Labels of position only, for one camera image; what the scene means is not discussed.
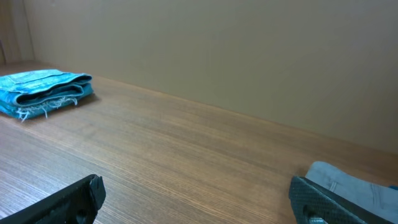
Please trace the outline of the light blue jeans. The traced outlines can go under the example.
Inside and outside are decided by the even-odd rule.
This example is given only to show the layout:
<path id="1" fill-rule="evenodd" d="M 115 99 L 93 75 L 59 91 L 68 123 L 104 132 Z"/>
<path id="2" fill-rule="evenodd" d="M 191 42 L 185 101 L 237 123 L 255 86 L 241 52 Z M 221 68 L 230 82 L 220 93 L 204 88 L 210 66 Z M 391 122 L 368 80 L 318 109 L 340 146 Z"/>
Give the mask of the light blue jeans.
<path id="1" fill-rule="evenodd" d="M 1 112 L 21 121 L 78 102 L 93 93 L 92 76 L 57 69 L 1 77 Z"/>

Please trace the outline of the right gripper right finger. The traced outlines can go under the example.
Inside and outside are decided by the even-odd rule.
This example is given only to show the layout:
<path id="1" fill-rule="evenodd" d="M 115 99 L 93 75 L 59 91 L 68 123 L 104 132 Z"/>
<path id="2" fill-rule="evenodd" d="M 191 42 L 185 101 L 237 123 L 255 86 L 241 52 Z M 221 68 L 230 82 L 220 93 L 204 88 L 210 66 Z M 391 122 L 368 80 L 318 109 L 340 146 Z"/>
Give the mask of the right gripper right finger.
<path id="1" fill-rule="evenodd" d="M 390 223 L 305 177 L 292 177 L 289 199 L 298 224 Z"/>

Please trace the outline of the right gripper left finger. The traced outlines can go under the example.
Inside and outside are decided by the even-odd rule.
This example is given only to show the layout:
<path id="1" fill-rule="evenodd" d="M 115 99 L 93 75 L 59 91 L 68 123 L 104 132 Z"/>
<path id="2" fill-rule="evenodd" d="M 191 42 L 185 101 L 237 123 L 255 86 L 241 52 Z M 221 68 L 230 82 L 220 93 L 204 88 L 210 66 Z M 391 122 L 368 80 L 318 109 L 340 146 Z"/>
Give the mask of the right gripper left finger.
<path id="1" fill-rule="evenodd" d="M 105 198 L 103 178 L 91 174 L 1 219 L 1 224 L 92 224 Z"/>

